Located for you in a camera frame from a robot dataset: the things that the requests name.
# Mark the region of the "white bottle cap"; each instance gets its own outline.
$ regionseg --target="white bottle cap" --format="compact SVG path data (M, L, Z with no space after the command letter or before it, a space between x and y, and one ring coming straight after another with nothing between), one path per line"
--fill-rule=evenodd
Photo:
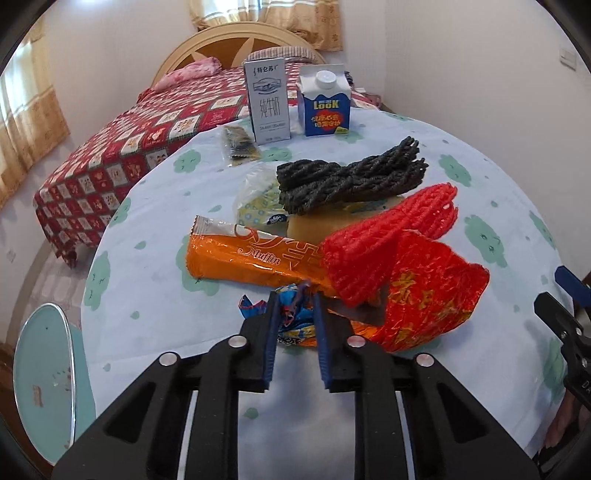
M336 84L336 75L330 70L321 70L316 74L316 83L320 88L332 88Z

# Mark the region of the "wooden headboard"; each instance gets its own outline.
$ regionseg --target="wooden headboard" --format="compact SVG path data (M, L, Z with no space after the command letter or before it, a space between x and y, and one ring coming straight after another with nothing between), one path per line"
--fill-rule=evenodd
M326 60L298 35L258 22L234 22L207 28L180 44L164 61L152 86L167 73L196 60L216 57L224 69L239 67L249 53L269 47L306 47L316 54L316 63Z

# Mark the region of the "red checkered bedspread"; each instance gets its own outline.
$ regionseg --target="red checkered bedspread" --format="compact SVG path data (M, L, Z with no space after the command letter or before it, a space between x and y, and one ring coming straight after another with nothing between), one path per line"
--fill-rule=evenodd
M290 105L297 104L300 65L286 67ZM360 93L353 98L358 106L374 108ZM81 242L98 246L111 216L143 176L199 132L247 115L241 68L152 94L119 115L35 194L37 218L56 255L71 256Z

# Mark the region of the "white milk carton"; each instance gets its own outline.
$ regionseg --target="white milk carton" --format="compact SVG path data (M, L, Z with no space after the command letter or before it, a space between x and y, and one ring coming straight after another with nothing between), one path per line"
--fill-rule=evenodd
M291 138L285 59L247 61L244 76L256 143Z

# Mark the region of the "metal screw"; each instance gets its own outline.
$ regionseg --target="metal screw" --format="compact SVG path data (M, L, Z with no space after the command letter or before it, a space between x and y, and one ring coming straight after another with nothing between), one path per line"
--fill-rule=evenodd
M172 352L163 353L162 355L160 355L160 358L158 358L160 365L162 365L163 367L170 367L170 365L174 365L177 362L177 360L178 357Z
M228 339L228 345L230 345L232 348L242 348L247 343L248 340L242 335L234 335Z
M365 345L365 338L360 335L351 335L347 338L347 345L353 348L361 348Z
M417 357L417 363L421 365L421 367L431 367L435 363L435 359L428 353L421 353L421 355Z

